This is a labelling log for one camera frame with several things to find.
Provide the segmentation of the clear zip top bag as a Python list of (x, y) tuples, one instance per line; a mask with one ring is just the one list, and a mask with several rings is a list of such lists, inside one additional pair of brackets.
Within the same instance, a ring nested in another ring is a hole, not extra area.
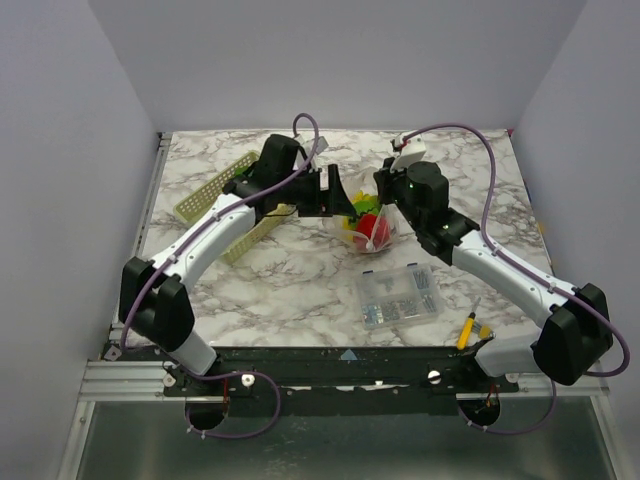
[(388, 206), (378, 212), (364, 213), (353, 221), (347, 217), (334, 218), (330, 232), (355, 253), (376, 254), (391, 248), (398, 236), (398, 222)]

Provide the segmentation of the red toy bell pepper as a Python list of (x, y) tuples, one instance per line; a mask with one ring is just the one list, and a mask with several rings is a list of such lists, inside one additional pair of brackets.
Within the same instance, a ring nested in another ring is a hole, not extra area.
[(366, 245), (371, 240), (373, 248), (379, 250), (391, 239), (391, 228), (385, 217), (379, 219), (375, 215), (365, 215), (360, 219), (355, 231), (366, 236), (366, 239), (361, 236), (354, 237), (354, 243), (359, 249), (366, 250)]

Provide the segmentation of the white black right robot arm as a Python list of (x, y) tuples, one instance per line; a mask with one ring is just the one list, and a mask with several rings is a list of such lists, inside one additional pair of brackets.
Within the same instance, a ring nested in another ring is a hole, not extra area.
[(404, 169), (387, 158), (374, 174), (381, 202), (398, 208), (420, 246), (495, 289), (538, 326), (538, 332), (485, 341), (460, 367), (460, 379), (480, 392), (496, 377), (542, 373), (570, 386), (613, 344), (604, 292), (581, 288), (532, 267), (493, 240), (473, 220), (449, 205), (449, 182), (440, 168), (418, 161)]

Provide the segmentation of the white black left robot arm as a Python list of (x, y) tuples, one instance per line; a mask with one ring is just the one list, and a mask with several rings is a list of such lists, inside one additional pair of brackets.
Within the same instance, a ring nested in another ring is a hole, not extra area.
[(301, 217), (356, 214), (336, 165), (321, 185), (315, 158), (323, 137), (270, 135), (257, 161), (235, 170), (212, 207), (178, 240), (149, 260), (124, 266), (118, 317), (134, 331), (188, 369), (187, 382), (201, 395), (214, 393), (222, 380), (215, 350), (195, 331), (189, 293), (209, 266), (250, 233), (279, 205), (292, 205)]

